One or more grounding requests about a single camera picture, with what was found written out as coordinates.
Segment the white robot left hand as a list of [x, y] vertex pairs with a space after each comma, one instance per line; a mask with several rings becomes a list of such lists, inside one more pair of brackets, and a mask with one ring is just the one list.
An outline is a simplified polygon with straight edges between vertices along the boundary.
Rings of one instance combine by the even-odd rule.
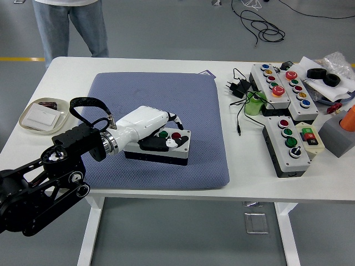
[[169, 121], [176, 123], [180, 130], [184, 129], [180, 118], [176, 114], [149, 106], [138, 107], [119, 119], [115, 123], [116, 129], [110, 132], [115, 140], [114, 151], [116, 153], [123, 151], [128, 143], [137, 143], [158, 132]]

